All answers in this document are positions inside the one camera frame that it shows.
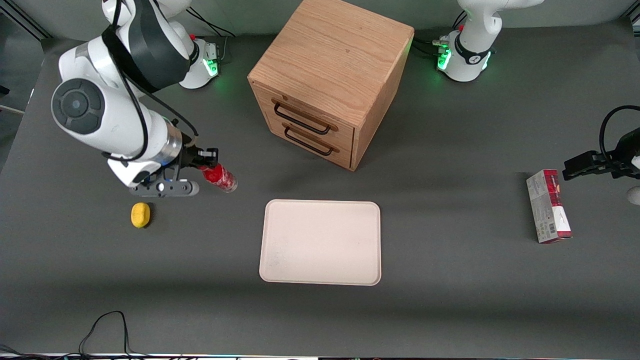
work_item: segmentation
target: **metal frame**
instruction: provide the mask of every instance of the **metal frame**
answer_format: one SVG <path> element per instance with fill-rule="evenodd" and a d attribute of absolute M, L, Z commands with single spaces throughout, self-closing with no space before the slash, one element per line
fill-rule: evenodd
<path fill-rule="evenodd" d="M 628 16 L 631 19 L 631 25 L 634 27 L 634 35 L 640 37 L 640 0 L 634 2 L 621 17 Z"/>
<path fill-rule="evenodd" d="M 10 108 L 9 106 L 0 105 L 0 111 L 2 110 L 6 110 L 6 111 L 9 111 L 10 113 L 18 114 L 20 116 L 24 115 L 24 111 Z"/>
<path fill-rule="evenodd" d="M 32 17 L 21 9 L 13 0 L 0 0 L 0 12 L 9 17 L 13 22 L 25 29 L 31 36 L 38 40 L 52 38 L 53 36 L 39 25 Z"/>

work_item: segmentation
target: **red and white box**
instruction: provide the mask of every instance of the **red and white box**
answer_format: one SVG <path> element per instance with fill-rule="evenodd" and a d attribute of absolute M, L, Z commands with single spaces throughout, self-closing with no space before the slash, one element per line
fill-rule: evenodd
<path fill-rule="evenodd" d="M 528 178 L 533 219 L 536 221 L 538 242 L 550 244 L 572 237 L 569 221 L 560 202 L 557 170 L 542 170 Z"/>

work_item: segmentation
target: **green led light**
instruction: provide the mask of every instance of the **green led light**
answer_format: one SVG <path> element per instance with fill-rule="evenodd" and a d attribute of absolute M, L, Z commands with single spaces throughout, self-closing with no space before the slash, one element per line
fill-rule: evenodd
<path fill-rule="evenodd" d="M 202 62 L 209 75 L 212 77 L 218 75 L 218 62 L 216 60 L 202 59 Z"/>
<path fill-rule="evenodd" d="M 438 68 L 440 70 L 445 70 L 447 65 L 449 64 L 449 60 L 451 59 L 451 50 L 447 49 L 444 54 L 440 55 L 440 59 L 438 59 Z"/>
<path fill-rule="evenodd" d="M 486 66 L 489 65 L 489 58 L 491 57 L 491 51 L 486 55 L 486 60 L 484 61 L 484 65 L 482 65 L 482 69 L 486 69 Z"/>

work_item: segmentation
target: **black metal handle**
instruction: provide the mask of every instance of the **black metal handle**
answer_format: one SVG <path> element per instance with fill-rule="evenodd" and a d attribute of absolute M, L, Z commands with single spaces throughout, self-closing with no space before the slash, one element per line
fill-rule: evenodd
<path fill-rule="evenodd" d="M 314 133 L 318 134 L 318 135 L 326 135 L 329 130 L 331 130 L 331 126 L 327 126 L 326 129 L 324 130 L 318 130 L 316 128 L 314 128 L 313 126 L 309 126 L 307 124 L 305 124 L 304 122 L 300 121 L 300 120 L 296 120 L 290 116 L 288 116 L 287 114 L 283 114 L 281 112 L 278 111 L 278 109 L 280 108 L 280 103 L 276 102 L 276 106 L 273 108 L 273 111 L 276 113 L 276 115 L 278 115 L 279 117 L 282 117 L 283 119 L 287 119 L 289 121 L 291 121 L 294 124 L 300 125 L 301 127 L 304 127 L 305 129 L 309 130 L 309 131 L 313 131 Z"/>
<path fill-rule="evenodd" d="M 286 136 L 287 139 L 293 140 L 294 142 L 306 147 L 307 149 L 309 149 L 311 151 L 317 152 L 318 154 L 320 154 L 322 156 L 329 156 L 333 152 L 333 147 L 330 147 L 328 151 L 322 151 L 322 150 L 320 150 L 320 149 L 318 149 L 316 147 L 313 147 L 313 146 L 307 144 L 306 142 L 304 142 L 302 140 L 296 139 L 295 137 L 289 135 L 289 130 L 291 130 L 291 128 L 289 126 L 287 126 L 287 128 L 284 129 L 284 136 Z"/>

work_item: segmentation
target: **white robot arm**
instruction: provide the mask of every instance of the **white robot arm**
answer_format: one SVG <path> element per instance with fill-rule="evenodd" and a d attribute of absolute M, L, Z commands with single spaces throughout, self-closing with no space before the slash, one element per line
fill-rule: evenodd
<path fill-rule="evenodd" d="M 491 46 L 502 30 L 500 10 L 528 8 L 544 0 L 458 0 L 467 13 L 464 30 L 440 37 L 443 46 L 438 70 L 461 82 L 475 80 L 486 68 Z"/>
<path fill-rule="evenodd" d="M 107 0 L 104 13 L 110 19 L 115 14 L 120 26 L 110 26 L 59 61 L 62 84 L 51 100 L 54 120 L 70 136 L 102 151 L 112 171 L 137 195 L 195 195 L 196 182 L 177 179 L 182 167 L 200 168 L 209 180 L 208 172 L 216 169 L 232 180 L 221 187 L 235 189 L 235 179 L 218 164 L 216 149 L 195 147 L 197 132 L 190 138 L 138 101 L 145 94 L 159 101 L 153 92 L 189 77 L 190 84 L 201 86 L 213 77 L 207 70 L 210 54 L 161 12 L 174 14 L 187 6 L 185 0 Z M 166 168 L 175 170 L 173 179 L 165 179 Z"/>

